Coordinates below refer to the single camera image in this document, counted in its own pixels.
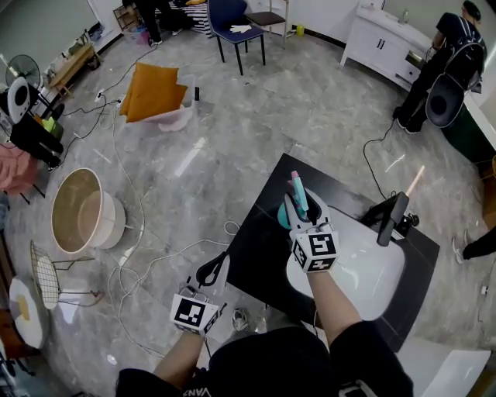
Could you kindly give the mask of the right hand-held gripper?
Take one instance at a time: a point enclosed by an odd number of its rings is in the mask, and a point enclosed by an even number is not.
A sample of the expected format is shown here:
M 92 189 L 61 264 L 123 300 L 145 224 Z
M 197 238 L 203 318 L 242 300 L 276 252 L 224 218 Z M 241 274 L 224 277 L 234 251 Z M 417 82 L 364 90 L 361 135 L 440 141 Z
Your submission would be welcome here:
M 292 229 L 291 252 L 305 273 L 329 271 L 339 257 L 338 233 L 329 223 L 331 217 L 327 204 L 308 188 L 305 197 L 310 221 L 300 215 L 294 198 L 284 194 L 286 216 Z

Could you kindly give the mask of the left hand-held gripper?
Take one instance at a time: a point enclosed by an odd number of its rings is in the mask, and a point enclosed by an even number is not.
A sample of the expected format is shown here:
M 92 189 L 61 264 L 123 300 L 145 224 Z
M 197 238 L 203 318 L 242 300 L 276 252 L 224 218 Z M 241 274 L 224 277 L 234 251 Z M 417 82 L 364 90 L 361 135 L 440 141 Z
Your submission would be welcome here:
M 229 274 L 230 256 L 224 251 L 196 271 L 199 287 L 208 287 L 212 296 L 222 295 Z M 213 299 L 184 285 L 174 294 L 170 321 L 184 332 L 205 336 L 222 315 L 226 302 Z

